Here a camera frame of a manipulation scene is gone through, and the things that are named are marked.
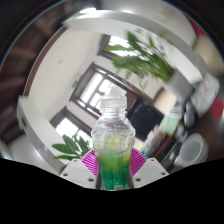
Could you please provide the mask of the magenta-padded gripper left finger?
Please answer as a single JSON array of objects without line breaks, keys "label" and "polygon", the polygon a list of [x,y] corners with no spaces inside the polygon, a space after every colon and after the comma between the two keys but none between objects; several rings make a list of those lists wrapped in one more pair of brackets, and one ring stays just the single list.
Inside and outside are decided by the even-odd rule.
[{"label": "magenta-padded gripper left finger", "polygon": [[95,189],[98,180],[98,161],[94,150],[87,152],[81,159],[70,161],[60,176],[78,186]]}]

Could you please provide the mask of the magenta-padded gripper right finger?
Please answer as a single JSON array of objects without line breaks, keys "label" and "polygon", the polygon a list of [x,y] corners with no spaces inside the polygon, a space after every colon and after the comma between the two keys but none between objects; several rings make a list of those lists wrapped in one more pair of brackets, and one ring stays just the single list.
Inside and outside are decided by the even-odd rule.
[{"label": "magenta-padded gripper right finger", "polygon": [[144,187],[169,175],[156,158],[146,158],[135,148],[131,150],[129,171],[131,189]]}]

